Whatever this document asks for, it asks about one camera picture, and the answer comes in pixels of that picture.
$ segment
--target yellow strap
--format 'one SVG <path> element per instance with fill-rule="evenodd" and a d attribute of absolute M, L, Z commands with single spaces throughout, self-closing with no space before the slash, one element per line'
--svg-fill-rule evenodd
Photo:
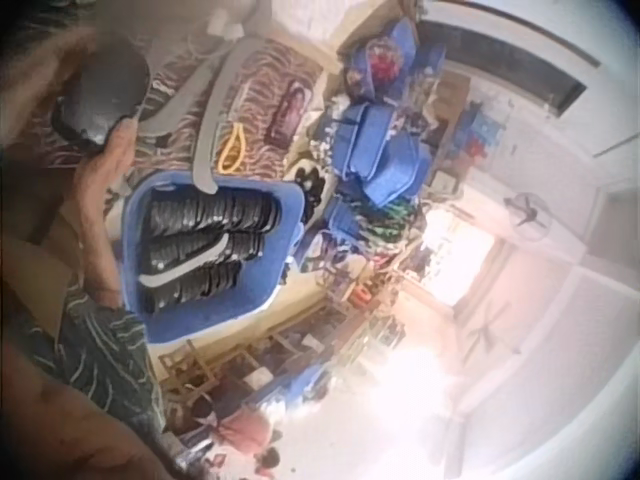
<path fill-rule="evenodd" d="M 225 167 L 225 161 L 227 160 L 227 157 L 229 156 L 229 153 L 231 152 L 231 149 L 233 148 L 233 145 L 236 141 L 240 142 L 240 152 L 238 153 L 238 157 L 236 158 L 235 162 L 233 162 L 233 165 L 231 165 L 230 167 Z M 239 122 L 233 122 L 233 130 L 231 131 L 231 135 L 229 136 L 229 139 L 227 140 L 227 143 L 224 146 L 222 153 L 220 154 L 220 158 L 218 159 L 218 172 L 226 175 L 238 170 L 244 160 L 246 150 L 247 139 L 244 135 L 244 125 Z"/>

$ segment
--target bright light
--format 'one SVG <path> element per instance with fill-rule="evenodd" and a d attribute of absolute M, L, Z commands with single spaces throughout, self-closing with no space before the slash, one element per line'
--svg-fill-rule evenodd
<path fill-rule="evenodd" d="M 406 436 L 444 409 L 448 377 L 427 349 L 396 350 L 377 375 L 371 405 L 391 430 Z"/>
<path fill-rule="evenodd" d="M 361 480 L 441 479 L 440 469 L 431 465 L 424 448 L 405 442 L 386 452 Z"/>
<path fill-rule="evenodd" d="M 495 239 L 451 212 L 432 210 L 423 240 L 436 252 L 423 284 L 438 300 L 453 306 L 469 291 Z"/>

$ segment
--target blue plastic basket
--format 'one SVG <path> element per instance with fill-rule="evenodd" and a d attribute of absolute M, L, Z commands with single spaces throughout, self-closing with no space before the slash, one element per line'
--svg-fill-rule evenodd
<path fill-rule="evenodd" d="M 338 129 L 333 141 L 331 166 L 343 180 L 349 176 L 349 162 L 365 110 L 366 105 L 352 106 L 347 108 L 341 120 L 335 120 L 338 122 Z"/>
<path fill-rule="evenodd" d="M 388 105 L 368 105 L 360 122 L 349 170 L 362 180 L 376 173 L 382 150 L 387 142 L 395 109 Z"/>
<path fill-rule="evenodd" d="M 373 83 L 371 63 L 369 62 L 369 48 L 379 39 L 387 37 L 397 48 L 402 56 L 402 67 L 396 79 L 388 86 L 376 86 Z M 400 101 L 407 83 L 411 65 L 416 55 L 416 40 L 413 35 L 413 27 L 408 18 L 403 18 L 393 23 L 386 29 L 386 33 L 376 39 L 370 40 L 366 45 L 356 48 L 351 56 L 347 79 L 349 74 L 357 76 L 358 81 L 349 85 L 351 94 L 357 98 L 374 101 L 376 98 L 388 97 L 394 101 Z"/>
<path fill-rule="evenodd" d="M 438 76 L 444 67 L 446 55 L 447 47 L 443 44 L 422 45 L 416 52 L 416 59 L 413 62 L 411 71 L 415 72 L 431 68 L 433 75 Z"/>
<path fill-rule="evenodd" d="M 378 171 L 363 184 L 364 192 L 376 206 L 384 207 L 413 184 L 420 166 L 417 143 L 404 131 L 387 142 Z"/>
<path fill-rule="evenodd" d="M 431 158 L 431 153 L 429 153 L 429 149 L 426 145 L 419 144 L 418 145 L 419 158 L 418 158 L 418 169 L 416 171 L 416 176 L 413 179 L 413 183 L 407 188 L 402 194 L 403 197 L 406 198 L 414 198 L 422 189 L 422 185 L 424 184 L 427 176 L 429 175 L 429 171 L 431 170 L 431 165 L 433 165 L 433 159 Z"/>
<path fill-rule="evenodd" d="M 340 198 L 333 198 L 324 212 L 328 229 L 334 237 L 356 245 L 360 237 L 360 224 L 351 208 Z"/>
<path fill-rule="evenodd" d="M 282 206 L 279 225 L 265 237 L 264 254 L 247 262 L 235 288 L 218 295 L 166 308 L 156 314 L 144 312 L 138 283 L 142 226 L 150 193 L 156 187 L 193 185 L 191 172 L 156 173 L 136 188 L 127 200 L 122 217 L 122 283 L 125 305 L 140 316 L 150 343 L 167 343 L 249 314 L 271 297 L 280 282 L 286 259 L 302 233 L 300 219 L 304 195 L 287 182 L 263 182 L 241 177 L 215 177 L 220 188 L 240 188 L 271 193 Z"/>

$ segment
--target wall fan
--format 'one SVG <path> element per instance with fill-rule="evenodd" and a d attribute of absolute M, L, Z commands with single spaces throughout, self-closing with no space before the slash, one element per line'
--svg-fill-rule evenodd
<path fill-rule="evenodd" d="M 549 206 L 538 195 L 519 193 L 513 198 L 505 198 L 504 205 L 513 229 L 522 238 L 535 242 L 547 236 L 553 217 Z"/>
<path fill-rule="evenodd" d="M 506 347 L 512 354 L 520 355 L 522 352 L 518 347 L 514 347 L 509 345 L 502 337 L 498 336 L 491 328 L 493 324 L 495 324 L 500 317 L 507 312 L 511 308 L 511 303 L 505 303 L 500 307 L 497 311 L 491 312 L 492 302 L 489 300 L 487 302 L 487 306 L 484 311 L 484 322 L 478 327 L 470 330 L 467 333 L 467 339 L 471 341 L 467 352 L 464 354 L 463 363 L 466 365 L 473 352 L 480 346 L 481 343 L 484 343 L 484 351 L 488 355 L 493 351 L 496 345 L 501 344 Z"/>

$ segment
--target red object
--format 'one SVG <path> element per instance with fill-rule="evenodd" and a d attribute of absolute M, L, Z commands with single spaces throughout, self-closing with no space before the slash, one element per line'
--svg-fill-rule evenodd
<path fill-rule="evenodd" d="M 216 433 L 240 453 L 255 456 L 267 449 L 272 432 L 271 423 L 261 412 L 243 406 L 220 422 Z"/>

